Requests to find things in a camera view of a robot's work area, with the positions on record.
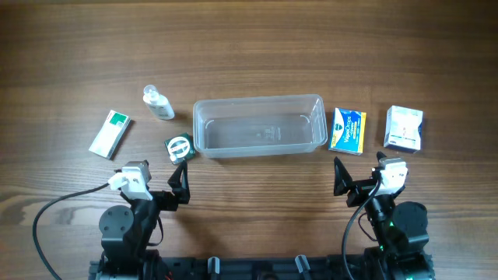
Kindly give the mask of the green round floss pack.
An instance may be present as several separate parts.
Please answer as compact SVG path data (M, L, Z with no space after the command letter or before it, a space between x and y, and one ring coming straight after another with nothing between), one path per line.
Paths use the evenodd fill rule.
M196 151L192 137L188 133L183 133L172 138L168 138L165 142L165 147L170 161L174 165L178 165L183 161L193 159Z

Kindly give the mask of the blue yellow VapoDrops box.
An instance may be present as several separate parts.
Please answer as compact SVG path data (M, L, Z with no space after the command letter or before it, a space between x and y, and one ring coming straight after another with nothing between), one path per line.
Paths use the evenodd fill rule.
M366 113L336 107L331 126L328 149L353 155L363 153Z

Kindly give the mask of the white blue medicine box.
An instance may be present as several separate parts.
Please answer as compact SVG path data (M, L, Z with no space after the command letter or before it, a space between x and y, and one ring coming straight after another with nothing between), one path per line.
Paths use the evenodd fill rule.
M423 112L400 106L387 111L384 147L415 153L422 144Z

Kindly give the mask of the white plastic bottle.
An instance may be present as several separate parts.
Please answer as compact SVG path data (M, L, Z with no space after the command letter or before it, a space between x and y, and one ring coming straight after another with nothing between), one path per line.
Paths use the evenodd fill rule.
M160 94L154 85L147 85L143 89L143 101L151 113L160 120L167 121L175 117L174 110L169 100Z

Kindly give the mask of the white green medicine box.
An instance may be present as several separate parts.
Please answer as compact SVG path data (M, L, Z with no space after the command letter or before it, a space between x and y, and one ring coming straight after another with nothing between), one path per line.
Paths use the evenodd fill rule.
M131 118L128 115L111 110L89 147L89 151L103 158L111 159L130 121Z

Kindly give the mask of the clear plastic container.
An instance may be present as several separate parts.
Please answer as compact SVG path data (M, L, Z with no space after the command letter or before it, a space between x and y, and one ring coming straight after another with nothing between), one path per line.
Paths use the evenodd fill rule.
M193 137L213 159L313 152L328 140L324 102L317 94L199 100Z

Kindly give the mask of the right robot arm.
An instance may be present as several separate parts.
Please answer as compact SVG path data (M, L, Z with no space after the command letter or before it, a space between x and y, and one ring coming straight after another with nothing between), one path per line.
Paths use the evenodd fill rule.
M342 273L347 279L434 279L432 257L424 247L430 237L425 205L395 199L404 191L409 174L402 158L377 153L377 166L365 180L354 180L340 158L334 158L334 195L346 195L355 211L342 235ZM349 263L346 248L355 221L366 216L373 229L375 247L359 257L358 272Z

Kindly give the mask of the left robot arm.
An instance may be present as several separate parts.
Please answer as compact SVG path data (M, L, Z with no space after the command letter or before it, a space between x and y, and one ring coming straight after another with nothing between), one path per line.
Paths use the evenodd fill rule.
M180 163L168 179L170 191L151 191L151 179L149 162L143 160L127 163L108 180L128 205L113 206L100 217L103 253L90 264L90 279L174 277L150 238L156 227L163 230L162 211L175 212L189 203L188 164Z

